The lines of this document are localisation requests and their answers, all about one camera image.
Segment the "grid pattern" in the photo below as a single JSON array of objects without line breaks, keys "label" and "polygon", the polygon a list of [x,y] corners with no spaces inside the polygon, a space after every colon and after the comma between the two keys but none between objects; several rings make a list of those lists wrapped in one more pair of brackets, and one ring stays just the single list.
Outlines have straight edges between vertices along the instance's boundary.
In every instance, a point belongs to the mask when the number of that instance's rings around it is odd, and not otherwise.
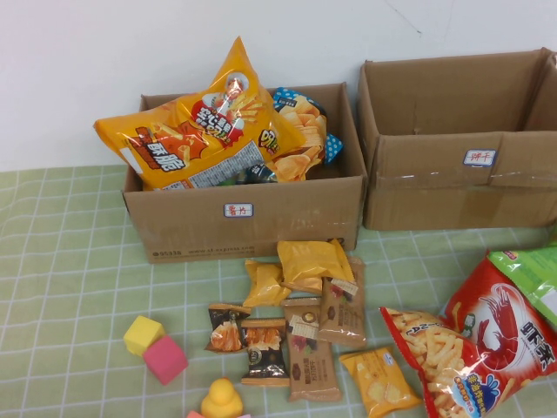
[{"label": "grid pattern", "polygon": [[[214,379],[239,382],[245,354],[204,351],[213,301],[241,302],[243,260],[149,265],[126,215],[122,166],[0,173],[0,417],[178,418],[198,409]],[[542,246],[547,231],[499,229],[377,233],[361,230],[370,347],[392,344],[377,307],[431,312],[493,249]],[[167,387],[126,352],[138,314],[164,324],[190,366]],[[259,308],[254,316],[278,316]],[[344,352],[335,347],[336,354]],[[420,392],[415,373],[399,358]],[[237,385],[256,417],[366,416],[358,389],[336,363],[339,403],[288,403],[287,388]],[[557,416],[557,378],[533,382],[493,417]],[[425,417],[422,407],[396,417]]]}]

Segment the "green snack bag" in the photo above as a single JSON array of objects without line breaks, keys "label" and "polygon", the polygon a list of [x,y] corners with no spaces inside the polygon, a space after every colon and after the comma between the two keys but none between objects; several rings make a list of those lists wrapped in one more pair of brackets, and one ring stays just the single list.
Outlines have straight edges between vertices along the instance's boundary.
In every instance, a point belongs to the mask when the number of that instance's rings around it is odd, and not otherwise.
[{"label": "green snack bag", "polygon": [[557,246],[497,251],[490,253],[488,258],[538,311],[557,326]]}]

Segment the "open cardboard box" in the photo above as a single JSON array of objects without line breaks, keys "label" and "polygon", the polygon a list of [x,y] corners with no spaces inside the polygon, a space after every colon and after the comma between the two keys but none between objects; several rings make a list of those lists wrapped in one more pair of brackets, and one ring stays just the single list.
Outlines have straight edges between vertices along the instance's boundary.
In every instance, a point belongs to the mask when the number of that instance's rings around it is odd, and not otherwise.
[{"label": "open cardboard box", "polygon": [[[345,146],[307,181],[144,192],[128,168],[124,201],[151,263],[273,255],[284,239],[339,238],[346,250],[356,246],[366,168],[346,85],[294,90],[325,108],[327,130]],[[143,96],[141,110],[178,96]]]},{"label": "open cardboard box", "polygon": [[546,49],[366,62],[359,128],[376,230],[557,217],[557,69]]}]

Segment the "small yellow packet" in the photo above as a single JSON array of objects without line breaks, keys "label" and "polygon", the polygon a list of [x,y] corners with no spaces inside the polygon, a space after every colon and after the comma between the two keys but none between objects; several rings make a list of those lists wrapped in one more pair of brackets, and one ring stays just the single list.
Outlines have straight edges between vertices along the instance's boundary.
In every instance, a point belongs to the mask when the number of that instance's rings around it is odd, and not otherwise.
[{"label": "small yellow packet", "polygon": [[421,403],[406,383],[392,354],[391,348],[384,347],[339,357],[358,386],[368,418],[379,418]]},{"label": "small yellow packet", "polygon": [[245,269],[252,281],[252,290],[244,301],[244,307],[278,307],[291,290],[282,287],[282,269],[275,264],[245,261]]},{"label": "small yellow packet", "polygon": [[332,242],[280,241],[277,250],[285,283],[322,277],[354,281],[345,251],[336,239]]}]

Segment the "brown biscuit packet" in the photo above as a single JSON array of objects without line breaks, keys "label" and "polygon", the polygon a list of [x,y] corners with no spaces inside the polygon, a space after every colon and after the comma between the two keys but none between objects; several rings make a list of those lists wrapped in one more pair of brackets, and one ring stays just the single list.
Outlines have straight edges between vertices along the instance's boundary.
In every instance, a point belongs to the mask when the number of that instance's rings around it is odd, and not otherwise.
[{"label": "brown biscuit packet", "polygon": [[366,345],[366,265],[356,257],[349,262],[355,282],[323,279],[318,336],[333,344],[362,348]]},{"label": "brown biscuit packet", "polygon": [[205,350],[213,353],[237,353],[245,348],[239,329],[239,322],[252,313],[249,307],[239,307],[225,303],[209,305],[212,324],[211,338]]},{"label": "brown biscuit packet", "polygon": [[319,298],[282,301],[290,355],[290,402],[342,400],[331,343],[318,339],[319,304]]},{"label": "brown biscuit packet", "polygon": [[244,320],[242,336],[247,344],[249,371],[242,377],[242,383],[252,386],[290,386],[282,355],[282,341],[285,339],[286,321]]}]

